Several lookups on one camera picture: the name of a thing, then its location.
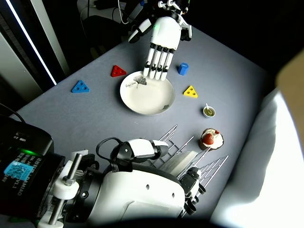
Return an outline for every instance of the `white light strip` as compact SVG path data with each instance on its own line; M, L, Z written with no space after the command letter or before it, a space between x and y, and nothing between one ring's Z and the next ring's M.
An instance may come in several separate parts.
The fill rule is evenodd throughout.
M57 83L56 83L56 81L54 80L54 78L53 78L51 72L48 70L47 65L44 63L44 61L43 61L41 55L39 54L37 48L35 47L33 41L32 41L31 38L29 37L28 32L25 30L25 28L24 28L24 26L23 26L23 24L22 24L22 22L21 22L21 20L20 20L20 18L19 18L19 16L18 16L18 14L16 13L16 11L15 11L13 5L11 4L10 0L6 0L6 2L7 2L7 4L8 4L8 6L9 6L11 12L14 14L14 16L15 16L17 22L19 23L19 25L20 25L20 27L21 27L21 29L22 29L24 35L25 35L26 38L28 39L28 41L29 41L29 43L31 44L32 48L34 49L34 51L35 51L37 57L39 58L39 60L40 60L40 62L41 62L41 64L42 64L43 67L45 68L45 70L46 70L48 76L51 78L51 80L53 81L54 85L57 85Z

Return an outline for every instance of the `strawberry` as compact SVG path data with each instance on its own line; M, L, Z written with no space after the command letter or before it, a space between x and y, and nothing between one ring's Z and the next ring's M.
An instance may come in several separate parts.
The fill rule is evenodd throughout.
M213 136L212 134L206 134L204 137L203 137L203 143L207 144L207 145L212 145L213 144Z

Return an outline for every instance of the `white fabric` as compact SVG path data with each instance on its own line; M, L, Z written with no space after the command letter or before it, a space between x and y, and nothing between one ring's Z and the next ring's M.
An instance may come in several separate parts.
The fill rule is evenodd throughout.
M249 133L211 222L225 227L303 227L304 162L295 126L273 91Z

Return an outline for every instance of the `red triangle block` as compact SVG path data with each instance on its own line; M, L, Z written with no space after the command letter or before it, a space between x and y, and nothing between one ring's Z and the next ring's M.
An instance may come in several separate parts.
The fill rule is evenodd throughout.
M121 69L118 65L114 65L111 76L112 77L117 77L121 75L126 75L127 72L123 69Z

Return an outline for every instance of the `tabletop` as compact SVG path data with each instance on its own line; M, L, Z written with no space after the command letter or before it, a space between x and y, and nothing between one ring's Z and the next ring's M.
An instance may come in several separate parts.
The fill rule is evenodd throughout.
M133 138L159 139L174 125L178 129L173 141L183 144L194 139L185 151L200 151L198 139L206 128L219 130L224 145L209 152L201 161L207 164L221 156L228 160L200 197L193 217L209 218L225 187L239 152L247 138L259 110L267 82L267 72L203 32L193 28L190 42L181 41L174 53L168 79L175 90L175 101L166 112L144 116L132 112L122 102L119 88L124 76L111 77L113 65L128 74L143 69L149 49L149 34L137 43L124 42L87 66L75 72L19 110L27 123L52 135L55 153L70 159L73 151L89 149L108 137L122 141ZM185 62L189 70L178 74L178 66ZM90 88L89 93L71 93L78 80ZM183 92L193 85L198 98L186 97ZM206 118L202 108L208 103L216 109L214 118ZM109 156L114 143L102 147ZM101 169L108 163L99 159Z

